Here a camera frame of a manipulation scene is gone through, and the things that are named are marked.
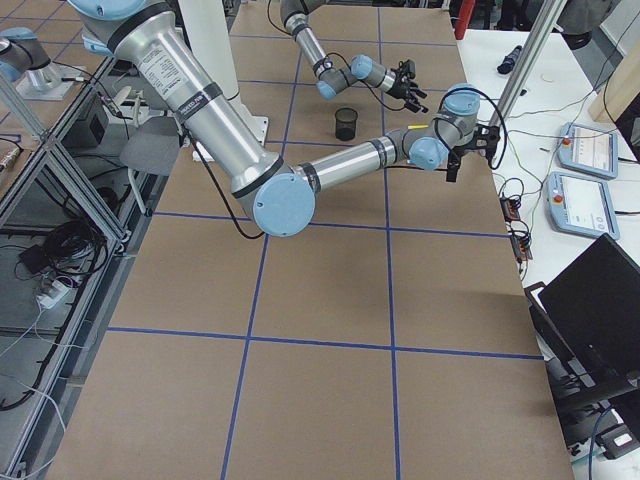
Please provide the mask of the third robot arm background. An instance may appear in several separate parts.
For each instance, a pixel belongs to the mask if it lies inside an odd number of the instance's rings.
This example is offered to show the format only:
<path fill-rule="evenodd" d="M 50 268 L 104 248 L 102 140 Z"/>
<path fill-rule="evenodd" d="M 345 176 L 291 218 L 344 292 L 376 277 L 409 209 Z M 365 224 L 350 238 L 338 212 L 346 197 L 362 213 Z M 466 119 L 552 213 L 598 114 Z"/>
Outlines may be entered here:
<path fill-rule="evenodd" d="M 1 31 L 1 75 L 25 100 L 62 101 L 71 89 L 63 71 L 26 27 Z"/>

